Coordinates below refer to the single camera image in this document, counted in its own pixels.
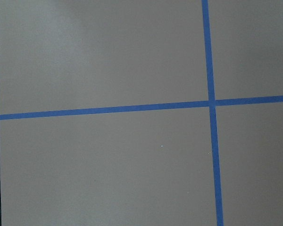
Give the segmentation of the blue tape line lengthwise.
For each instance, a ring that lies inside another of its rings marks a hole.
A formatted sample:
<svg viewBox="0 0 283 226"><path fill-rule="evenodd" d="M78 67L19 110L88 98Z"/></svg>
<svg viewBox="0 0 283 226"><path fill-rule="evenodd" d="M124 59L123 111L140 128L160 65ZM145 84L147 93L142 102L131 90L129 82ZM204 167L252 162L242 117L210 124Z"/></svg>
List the blue tape line lengthwise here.
<svg viewBox="0 0 283 226"><path fill-rule="evenodd" d="M208 106L209 106L215 206L216 206L216 224L218 226L222 226L224 224L224 216L223 216L223 204L222 204L219 146L218 146L217 121L216 121L216 99L215 99L208 1L203 0L201 4L202 4L202 16L203 16L205 55L206 55Z"/></svg>

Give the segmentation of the blue tape line crosswise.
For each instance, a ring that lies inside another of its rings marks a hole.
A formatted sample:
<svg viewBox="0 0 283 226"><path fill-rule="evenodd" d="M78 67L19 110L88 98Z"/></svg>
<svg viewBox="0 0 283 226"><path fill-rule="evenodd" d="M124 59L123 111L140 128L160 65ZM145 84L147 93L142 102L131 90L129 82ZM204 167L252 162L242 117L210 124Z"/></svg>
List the blue tape line crosswise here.
<svg viewBox="0 0 283 226"><path fill-rule="evenodd" d="M123 112L155 111L155 110L169 110L169 109L201 108L201 107L210 107L213 105L230 106L230 105L251 105L251 104L281 103L281 102L283 102L283 96L249 97L249 98L234 98L234 99L218 99L215 101L205 100L205 101L161 103L161 104L147 104L147 105L126 105L126 106L112 106L112 107L99 107L99 108L54 110L54 111L41 111L41 112L28 112L28 113L9 113L9 114L1 114L0 120L3 121L3 120L15 120L15 119L87 115L87 114L101 114L101 113L123 113Z"/></svg>

